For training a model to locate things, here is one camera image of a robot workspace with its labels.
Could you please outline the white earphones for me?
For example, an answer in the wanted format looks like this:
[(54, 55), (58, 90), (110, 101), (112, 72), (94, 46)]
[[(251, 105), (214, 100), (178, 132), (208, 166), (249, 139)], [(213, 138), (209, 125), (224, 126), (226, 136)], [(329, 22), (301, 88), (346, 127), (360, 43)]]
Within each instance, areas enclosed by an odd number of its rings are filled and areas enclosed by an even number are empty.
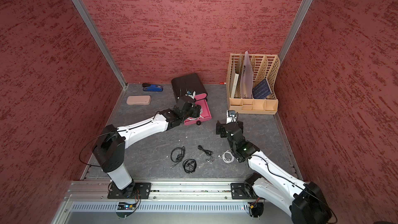
[(219, 158), (221, 158), (223, 160), (224, 163), (232, 163), (235, 160), (235, 157), (232, 155), (232, 153), (227, 150), (225, 151), (223, 154), (218, 156)]

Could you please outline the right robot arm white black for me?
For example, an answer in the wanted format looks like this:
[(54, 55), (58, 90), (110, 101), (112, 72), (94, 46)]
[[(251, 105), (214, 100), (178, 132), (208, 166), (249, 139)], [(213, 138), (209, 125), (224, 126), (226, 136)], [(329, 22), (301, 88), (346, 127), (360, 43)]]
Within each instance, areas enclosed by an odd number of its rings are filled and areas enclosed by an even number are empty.
[(254, 173), (245, 180), (245, 194), (274, 204), (295, 224), (330, 224), (336, 217), (321, 188), (283, 170), (256, 145), (246, 140), (243, 122), (216, 123), (216, 134), (228, 140), (231, 155)]

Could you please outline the black pink drawer cabinet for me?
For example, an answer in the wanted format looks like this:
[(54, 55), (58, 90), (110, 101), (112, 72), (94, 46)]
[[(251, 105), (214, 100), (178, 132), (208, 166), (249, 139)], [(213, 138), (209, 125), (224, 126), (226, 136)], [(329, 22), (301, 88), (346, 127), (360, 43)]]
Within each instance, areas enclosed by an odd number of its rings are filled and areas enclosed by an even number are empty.
[(176, 102), (181, 96), (186, 95), (187, 90), (194, 90), (196, 91), (195, 103), (202, 107), (200, 117), (188, 118), (184, 121), (184, 125), (201, 125), (203, 122), (211, 120), (212, 116), (207, 103), (208, 93), (197, 73), (173, 78), (171, 84)]

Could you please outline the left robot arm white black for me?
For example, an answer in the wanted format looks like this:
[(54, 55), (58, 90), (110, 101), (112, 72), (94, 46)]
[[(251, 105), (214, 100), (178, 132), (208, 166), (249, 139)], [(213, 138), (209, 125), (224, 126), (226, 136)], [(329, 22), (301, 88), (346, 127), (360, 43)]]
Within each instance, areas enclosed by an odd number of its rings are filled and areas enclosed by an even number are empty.
[(135, 183), (124, 165), (125, 150), (149, 136), (181, 125), (188, 118), (198, 118), (201, 111), (195, 99), (183, 95), (173, 108), (158, 111), (146, 120), (122, 127), (106, 126), (102, 134), (91, 140), (92, 153), (117, 189), (130, 189)]

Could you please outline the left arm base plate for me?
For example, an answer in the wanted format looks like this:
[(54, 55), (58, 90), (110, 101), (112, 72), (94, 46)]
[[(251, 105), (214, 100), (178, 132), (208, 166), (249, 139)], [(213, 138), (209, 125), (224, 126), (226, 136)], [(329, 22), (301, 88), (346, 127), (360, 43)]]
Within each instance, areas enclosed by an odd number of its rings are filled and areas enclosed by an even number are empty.
[(151, 191), (151, 183), (132, 182), (124, 189), (119, 189), (114, 182), (108, 185), (108, 199), (139, 200), (148, 199)]

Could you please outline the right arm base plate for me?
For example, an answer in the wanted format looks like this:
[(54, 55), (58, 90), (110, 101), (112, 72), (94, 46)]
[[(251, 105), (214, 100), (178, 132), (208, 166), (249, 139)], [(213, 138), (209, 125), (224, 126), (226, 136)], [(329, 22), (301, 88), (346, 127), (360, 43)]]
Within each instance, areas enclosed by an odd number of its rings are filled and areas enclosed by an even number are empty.
[(254, 202), (263, 200), (254, 191), (254, 185), (249, 183), (231, 183), (231, 195), (233, 200), (247, 200)]

